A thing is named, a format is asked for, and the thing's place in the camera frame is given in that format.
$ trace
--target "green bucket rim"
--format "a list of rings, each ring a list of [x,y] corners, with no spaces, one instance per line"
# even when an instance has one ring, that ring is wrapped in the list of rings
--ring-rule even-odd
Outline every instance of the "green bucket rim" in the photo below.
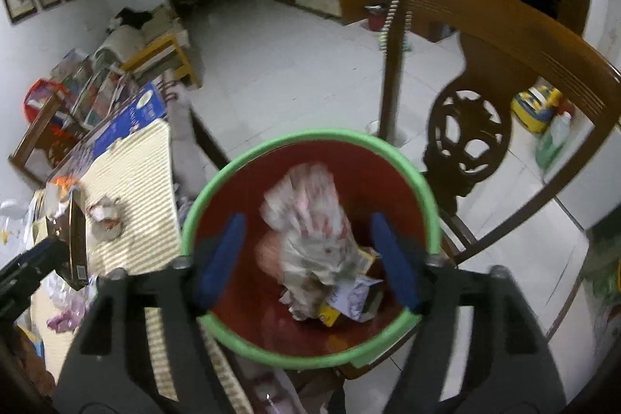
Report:
[[[201,221],[203,209],[209,204],[209,201],[221,186],[223,186],[237,170],[241,169],[255,158],[276,148],[301,141],[321,140],[343,141],[365,147],[381,156],[397,169],[412,190],[414,190],[418,203],[420,204],[425,234],[427,236],[428,251],[432,254],[439,253],[441,234],[435,198],[425,178],[412,166],[410,161],[395,147],[373,136],[347,129],[318,129],[305,130],[265,141],[238,156],[224,167],[224,169],[220,170],[203,188],[190,209],[182,230],[181,254],[191,255],[194,249],[196,230]],[[378,354],[389,349],[397,340],[413,328],[419,320],[420,316],[413,314],[408,309],[403,309],[392,323],[386,326],[380,333],[358,346],[326,356],[298,357],[278,354],[259,348],[231,331],[212,312],[199,318],[199,321],[209,334],[240,356],[273,367],[297,370],[335,367],[349,362],[354,363],[356,366],[362,366],[366,357],[377,357]]]

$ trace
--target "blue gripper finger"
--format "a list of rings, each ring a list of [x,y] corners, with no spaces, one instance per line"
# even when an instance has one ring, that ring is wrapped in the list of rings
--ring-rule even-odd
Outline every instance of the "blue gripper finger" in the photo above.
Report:
[[[246,240],[246,216],[233,214],[219,237],[208,237],[196,246],[197,268],[195,304],[203,311],[211,309],[229,283],[231,273]]]
[[[415,268],[410,255],[405,255],[397,236],[391,230],[382,213],[371,215],[371,239],[373,247],[380,253],[388,277],[388,284],[397,301],[410,311],[416,312],[421,303],[420,272]]]

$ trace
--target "red bucket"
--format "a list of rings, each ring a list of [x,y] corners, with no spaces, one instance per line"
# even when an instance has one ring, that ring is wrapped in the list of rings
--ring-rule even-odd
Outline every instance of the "red bucket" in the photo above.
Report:
[[[331,172],[360,246],[372,246],[369,217],[376,211],[384,213],[399,234],[416,237],[430,252],[437,252],[440,237],[435,202],[424,178],[395,148],[361,133],[314,131],[275,139],[218,173],[188,217],[184,253],[203,237],[221,233],[232,213],[246,215],[247,236],[224,294],[204,321],[234,351],[290,368],[348,362],[355,354],[352,350],[370,351],[376,347],[369,346],[371,342],[386,344],[399,334],[395,326],[409,321],[407,328],[400,328],[404,334],[415,318],[408,311],[403,318],[404,310],[389,290],[371,321],[357,323],[343,317],[333,327],[319,320],[295,321],[287,306],[278,302],[282,287],[257,266],[255,247],[270,230],[260,207],[265,193],[291,167],[304,163],[320,163]]]

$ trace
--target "plastic bottle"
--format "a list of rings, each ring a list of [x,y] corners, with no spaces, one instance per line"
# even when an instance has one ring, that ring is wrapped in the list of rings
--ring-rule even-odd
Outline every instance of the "plastic bottle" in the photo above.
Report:
[[[28,208],[15,200],[0,203],[0,268],[26,250],[24,220]]]
[[[541,170],[547,170],[569,136],[571,114],[565,111],[555,116],[549,129],[541,136],[535,150],[535,160]]]

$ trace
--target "striped mat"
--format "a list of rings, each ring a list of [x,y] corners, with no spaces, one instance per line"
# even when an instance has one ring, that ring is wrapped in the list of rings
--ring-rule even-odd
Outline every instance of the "striped mat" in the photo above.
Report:
[[[170,128],[163,120],[117,141],[94,161],[82,177],[86,205],[107,195],[119,197],[124,230],[112,242],[90,248],[89,270],[105,274],[116,267],[142,274],[165,267],[180,253],[181,236],[175,207]],[[159,309],[146,309],[151,363],[160,393],[176,399]],[[252,407],[216,341],[203,333],[215,372],[235,412],[251,413]]]

